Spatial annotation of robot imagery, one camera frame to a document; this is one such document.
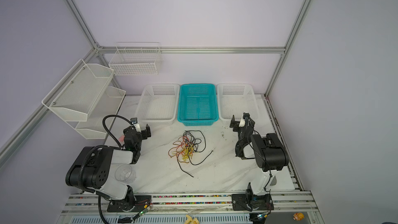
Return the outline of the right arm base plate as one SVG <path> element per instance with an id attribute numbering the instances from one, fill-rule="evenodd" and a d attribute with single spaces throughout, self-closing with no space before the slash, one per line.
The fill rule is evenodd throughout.
<path id="1" fill-rule="evenodd" d="M 274 204 L 270 194 L 257 196 L 245 194 L 233 194 L 232 207 L 234 211 L 273 211 Z"/>

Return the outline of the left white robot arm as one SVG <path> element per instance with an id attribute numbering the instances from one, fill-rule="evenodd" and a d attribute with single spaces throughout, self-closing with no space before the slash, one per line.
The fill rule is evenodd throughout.
<path id="1" fill-rule="evenodd" d="M 97 196 L 99 216 L 108 223 L 102 211 L 102 200 L 108 201 L 109 213 L 134 213 L 133 217 L 122 217 L 120 224 L 132 224 L 151 209 L 151 196 L 135 196 L 131 186 L 135 179 L 133 166 L 137 164 L 142 142 L 151 137 L 150 126 L 140 127 L 137 118 L 123 118 L 129 125 L 123 130 L 119 141 L 107 127 L 107 115 L 102 124 L 117 146 L 97 145 L 82 149 L 66 174 L 65 182 L 83 192 Z"/>

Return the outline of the teal plastic basket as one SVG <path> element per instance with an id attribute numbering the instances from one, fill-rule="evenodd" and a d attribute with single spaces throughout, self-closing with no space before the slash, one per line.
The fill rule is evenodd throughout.
<path id="1" fill-rule="evenodd" d="M 185 84 L 180 87 L 177 120 L 185 126 L 208 126 L 219 120 L 216 87 Z"/>

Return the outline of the left white plastic basket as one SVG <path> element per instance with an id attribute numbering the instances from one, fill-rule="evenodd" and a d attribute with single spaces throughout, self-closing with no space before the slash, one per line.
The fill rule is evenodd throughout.
<path id="1" fill-rule="evenodd" d="M 180 85 L 160 83 L 145 86 L 135 117 L 148 125 L 173 124 L 179 100 Z"/>

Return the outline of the aluminium front rail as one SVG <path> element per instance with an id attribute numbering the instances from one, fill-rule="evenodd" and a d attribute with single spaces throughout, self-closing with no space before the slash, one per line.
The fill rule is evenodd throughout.
<path id="1" fill-rule="evenodd" d="M 150 201 L 150 214 L 210 214 L 232 213 L 233 192 L 182 193 L 182 194 L 135 194 L 139 204 Z M 309 191 L 271 193 L 273 213 L 309 212 L 320 215 L 315 199 Z M 72 194 L 69 196 L 61 216 L 97 215 L 97 195 Z"/>

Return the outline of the orange round object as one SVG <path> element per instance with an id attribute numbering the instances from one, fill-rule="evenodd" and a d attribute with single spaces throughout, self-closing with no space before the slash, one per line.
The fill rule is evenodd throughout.
<path id="1" fill-rule="evenodd" d="M 298 213 L 294 213 L 294 214 L 293 214 L 293 219 L 294 219 L 295 221 L 301 221 L 301 220 L 303 220 L 304 218 L 305 218 L 305 216 L 304 216 L 303 213 L 298 212 Z"/>

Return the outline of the white two-tier mesh shelf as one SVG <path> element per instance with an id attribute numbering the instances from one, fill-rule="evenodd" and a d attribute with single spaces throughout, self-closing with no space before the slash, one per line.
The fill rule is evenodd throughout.
<path id="1" fill-rule="evenodd" d="M 79 60 L 42 105 L 87 140 L 107 138 L 103 118 L 118 113 L 126 92 L 113 86 L 114 70 Z"/>

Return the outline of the right white plastic basket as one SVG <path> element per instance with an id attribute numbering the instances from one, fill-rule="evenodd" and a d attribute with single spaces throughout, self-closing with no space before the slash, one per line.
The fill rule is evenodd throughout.
<path id="1" fill-rule="evenodd" d="M 224 124 L 229 124 L 233 116 L 240 119 L 243 113 L 249 113 L 254 121 L 260 116 L 255 93 L 250 84 L 218 84 L 217 100 L 219 119 Z"/>

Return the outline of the yellow object at front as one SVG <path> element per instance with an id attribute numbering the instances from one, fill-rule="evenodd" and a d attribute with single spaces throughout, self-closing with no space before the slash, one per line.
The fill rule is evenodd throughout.
<path id="1" fill-rule="evenodd" d="M 196 217 L 192 217 L 187 214 L 184 224 L 200 224 L 200 221 Z"/>

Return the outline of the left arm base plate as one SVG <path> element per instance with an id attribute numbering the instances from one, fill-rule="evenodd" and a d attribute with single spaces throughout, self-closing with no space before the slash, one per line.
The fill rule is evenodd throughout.
<path id="1" fill-rule="evenodd" d="M 122 213 L 133 212 L 138 213 L 147 205 L 151 204 L 151 195 L 135 195 L 132 202 L 128 200 L 111 200 L 109 202 L 107 212 L 109 213 Z"/>

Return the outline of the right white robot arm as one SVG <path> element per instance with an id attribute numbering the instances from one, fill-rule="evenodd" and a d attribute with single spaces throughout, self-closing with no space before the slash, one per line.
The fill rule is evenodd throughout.
<path id="1" fill-rule="evenodd" d="M 249 183 L 245 191 L 243 208 L 251 211 L 262 205 L 271 204 L 271 187 L 276 184 L 276 175 L 289 164 L 289 156 L 276 133 L 261 136 L 255 130 L 255 121 L 249 113 L 243 113 L 240 121 L 232 117 L 230 128 L 238 134 L 235 145 L 235 155 L 242 160 L 248 160 L 244 149 L 250 146 L 254 152 L 253 159 L 263 173 L 263 178 Z"/>

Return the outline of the white plastic basket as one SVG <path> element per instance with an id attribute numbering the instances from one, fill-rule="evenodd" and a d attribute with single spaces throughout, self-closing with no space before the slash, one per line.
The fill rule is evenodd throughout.
<path id="1" fill-rule="evenodd" d="M 240 119 L 243 113 L 249 113 L 254 121 L 260 116 L 255 93 L 250 84 L 218 84 L 217 100 L 219 119 L 224 124 L 229 124 L 233 116 Z"/>
<path id="2" fill-rule="evenodd" d="M 180 85 L 160 83 L 145 86 L 135 117 L 148 125 L 173 124 L 179 100 Z"/>

